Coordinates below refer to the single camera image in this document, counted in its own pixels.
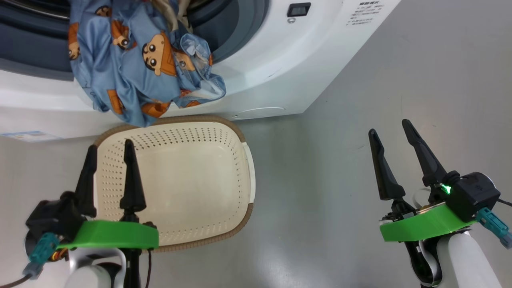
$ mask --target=front-loading washing machine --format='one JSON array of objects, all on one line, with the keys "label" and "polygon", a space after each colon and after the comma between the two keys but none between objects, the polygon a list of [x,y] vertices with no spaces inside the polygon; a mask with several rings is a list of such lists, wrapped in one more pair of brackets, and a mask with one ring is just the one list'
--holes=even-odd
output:
[{"label": "front-loading washing machine", "polygon": [[[163,117],[230,120],[304,112],[400,0],[196,0],[194,33],[213,51],[224,98]],[[66,0],[0,2],[0,134],[39,141],[98,135],[121,124],[73,81]]]}]

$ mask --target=laundry basket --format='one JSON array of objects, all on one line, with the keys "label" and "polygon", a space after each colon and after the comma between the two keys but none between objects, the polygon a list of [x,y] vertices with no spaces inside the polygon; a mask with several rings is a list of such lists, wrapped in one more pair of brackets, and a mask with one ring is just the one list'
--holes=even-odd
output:
[{"label": "laundry basket", "polygon": [[240,231],[252,212],[254,164],[242,132],[215,116],[159,119],[153,126],[124,125],[95,145],[97,219],[119,220],[126,165],[124,142],[135,145],[147,208],[140,222],[159,232],[157,252],[192,248]]}]

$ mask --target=washing machine drum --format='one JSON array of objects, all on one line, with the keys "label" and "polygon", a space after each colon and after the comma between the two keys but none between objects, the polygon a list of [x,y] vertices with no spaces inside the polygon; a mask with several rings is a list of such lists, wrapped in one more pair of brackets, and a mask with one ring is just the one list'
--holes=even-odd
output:
[{"label": "washing machine drum", "polygon": [[[258,31],[269,0],[191,0],[194,34],[208,41],[218,63],[240,50]],[[67,0],[0,2],[0,69],[72,80],[68,56]]]}]

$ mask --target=label sticker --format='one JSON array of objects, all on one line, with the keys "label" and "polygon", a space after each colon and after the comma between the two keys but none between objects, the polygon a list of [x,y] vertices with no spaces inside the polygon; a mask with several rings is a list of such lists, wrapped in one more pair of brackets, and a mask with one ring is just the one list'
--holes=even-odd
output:
[{"label": "label sticker", "polygon": [[41,131],[30,131],[30,132],[17,132],[17,133],[4,133],[0,134],[5,137],[22,140],[25,142],[42,142],[49,140],[62,139],[61,137],[53,136]]},{"label": "label sticker", "polygon": [[371,23],[373,17],[384,8],[381,1],[361,2],[350,15],[345,26],[361,25]]}]

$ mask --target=green 3d-printed mount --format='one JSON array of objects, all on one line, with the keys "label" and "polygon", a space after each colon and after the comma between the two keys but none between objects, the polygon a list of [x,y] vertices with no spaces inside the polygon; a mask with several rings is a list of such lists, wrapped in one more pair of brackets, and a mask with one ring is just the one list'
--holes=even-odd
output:
[{"label": "green 3d-printed mount", "polygon": [[475,223],[463,222],[455,213],[442,204],[422,214],[380,226],[386,242],[420,241],[446,235]]},{"label": "green 3d-printed mount", "polygon": [[136,222],[86,221],[75,240],[58,248],[158,248],[158,230]]}]

